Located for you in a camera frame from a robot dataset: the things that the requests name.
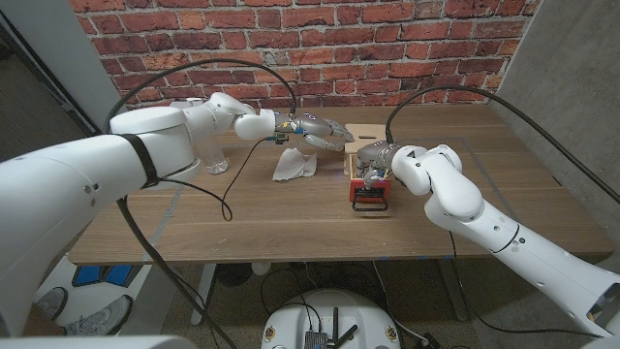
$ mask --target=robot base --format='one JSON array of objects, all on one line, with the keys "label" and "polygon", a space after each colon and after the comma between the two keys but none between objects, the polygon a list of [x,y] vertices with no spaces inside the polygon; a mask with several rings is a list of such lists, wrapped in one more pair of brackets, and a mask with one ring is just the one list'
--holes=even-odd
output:
[{"label": "robot base", "polygon": [[[396,326],[389,315],[372,301],[353,292],[332,289],[309,291],[303,297],[319,313],[321,330],[317,315],[308,308],[314,332],[309,333],[311,324],[306,307],[290,304],[302,303],[301,297],[295,297],[286,303],[290,305],[281,306],[267,320],[262,349],[332,348],[334,341],[338,342],[347,331],[355,330],[354,325],[356,330],[348,339],[342,338],[338,348],[400,348]],[[337,319],[336,331],[334,318]]]}]

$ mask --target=wooden table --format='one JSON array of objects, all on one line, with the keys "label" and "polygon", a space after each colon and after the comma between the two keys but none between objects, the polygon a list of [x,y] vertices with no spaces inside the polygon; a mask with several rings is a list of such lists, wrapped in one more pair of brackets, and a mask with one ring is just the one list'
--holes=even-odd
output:
[{"label": "wooden table", "polygon": [[[312,108],[324,118],[346,123],[385,123],[392,108]],[[560,186],[488,106],[411,106],[392,123],[400,143],[433,147],[445,143],[463,162],[464,174],[503,212],[577,255],[607,255],[612,241]],[[193,183],[223,195],[253,143],[234,133],[221,138],[230,168],[201,174]],[[318,151],[311,177],[271,180],[286,147],[316,150],[292,135],[284,145],[255,150],[226,201],[234,219],[222,218],[214,199],[191,188],[139,191],[130,209],[144,234],[174,263],[441,259],[452,253],[448,232],[424,215],[428,199],[415,197],[397,182],[388,199],[391,217],[363,218],[352,211],[343,152]],[[488,253],[456,237],[462,257]],[[79,265],[148,263],[116,205],[103,210],[69,254]]]}]

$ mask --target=white cloth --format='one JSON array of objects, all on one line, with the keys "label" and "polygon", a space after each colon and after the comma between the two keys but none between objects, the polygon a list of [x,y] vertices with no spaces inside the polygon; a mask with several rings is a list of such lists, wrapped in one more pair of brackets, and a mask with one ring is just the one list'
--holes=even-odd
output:
[{"label": "white cloth", "polygon": [[297,148],[286,149],[275,167],[273,180],[287,180],[310,176],[317,170],[317,153],[303,155]]}]

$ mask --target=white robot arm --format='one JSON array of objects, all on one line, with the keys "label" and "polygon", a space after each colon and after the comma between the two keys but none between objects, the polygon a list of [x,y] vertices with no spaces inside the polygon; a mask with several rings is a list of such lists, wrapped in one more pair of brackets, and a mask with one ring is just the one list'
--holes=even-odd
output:
[{"label": "white robot arm", "polygon": [[389,169],[414,195],[432,193],[424,211],[433,223],[487,249],[582,329],[605,337],[620,333],[620,275],[576,258],[484,200],[447,145],[426,150],[377,142],[358,152],[366,188]]}]

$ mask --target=sneaker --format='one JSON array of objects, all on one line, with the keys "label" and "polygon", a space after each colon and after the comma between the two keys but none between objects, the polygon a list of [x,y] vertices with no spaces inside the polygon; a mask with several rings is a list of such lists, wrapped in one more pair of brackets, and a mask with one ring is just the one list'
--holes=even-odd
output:
[{"label": "sneaker", "polygon": [[65,327],[65,335],[88,336],[116,334],[129,317],[133,300],[125,295],[98,312]]},{"label": "sneaker", "polygon": [[65,308],[68,295],[67,290],[63,287],[56,287],[41,297],[36,302],[36,305],[43,311],[49,320],[54,321],[58,315],[60,315],[62,309]]}]

